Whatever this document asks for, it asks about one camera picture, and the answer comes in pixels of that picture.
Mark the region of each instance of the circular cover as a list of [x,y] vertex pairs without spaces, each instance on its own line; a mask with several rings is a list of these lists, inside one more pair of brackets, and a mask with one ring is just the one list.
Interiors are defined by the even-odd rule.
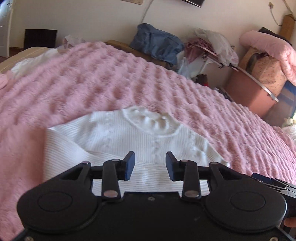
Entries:
[[88,221],[98,205],[96,196],[72,180],[45,183],[25,193],[17,204],[25,227],[63,233]]
[[236,232],[263,232],[277,226],[287,210],[284,197],[246,178],[221,183],[206,198],[214,221]]

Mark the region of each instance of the white ribbed sweater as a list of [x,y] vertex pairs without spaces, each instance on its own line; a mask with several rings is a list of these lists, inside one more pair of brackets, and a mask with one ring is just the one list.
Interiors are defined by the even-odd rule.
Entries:
[[[128,182],[119,181],[124,191],[182,191],[182,182],[171,182],[165,166],[165,154],[171,151],[180,159],[208,166],[227,162],[208,141],[180,124],[167,113],[150,112],[133,106],[110,112],[94,112],[67,124],[49,128],[46,135],[44,180],[81,163],[93,166],[111,159],[123,159],[134,151],[136,164]],[[202,194],[208,194],[201,182]],[[94,182],[93,193],[101,194],[101,181]]]

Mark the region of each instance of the blue bag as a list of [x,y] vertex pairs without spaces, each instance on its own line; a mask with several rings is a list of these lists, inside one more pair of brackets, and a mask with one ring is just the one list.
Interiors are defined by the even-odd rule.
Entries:
[[148,54],[154,59],[176,65],[176,55],[184,49],[184,44],[175,35],[158,30],[150,24],[143,23],[138,25],[138,32],[130,47]]

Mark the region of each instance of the floor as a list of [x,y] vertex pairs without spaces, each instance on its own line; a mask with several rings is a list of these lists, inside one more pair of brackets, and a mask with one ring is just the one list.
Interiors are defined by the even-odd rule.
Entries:
[[[9,56],[12,57],[16,54],[18,54],[19,52],[21,52],[21,49],[10,49],[9,51]],[[3,61],[7,60],[7,58],[5,57],[0,57],[0,63],[2,63]]]

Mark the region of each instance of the blue cloth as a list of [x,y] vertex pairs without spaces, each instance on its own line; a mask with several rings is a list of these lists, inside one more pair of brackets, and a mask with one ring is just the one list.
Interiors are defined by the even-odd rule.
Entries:
[[283,89],[286,89],[293,94],[292,98],[291,96],[285,96],[283,93],[280,93],[278,96],[279,101],[285,101],[289,106],[292,107],[292,111],[290,113],[290,117],[292,118],[296,112],[296,86],[287,80]]
[[176,65],[176,55],[184,49],[184,44],[175,35],[158,30],[150,24],[143,23],[138,25],[138,32],[130,47],[148,54],[154,59]]

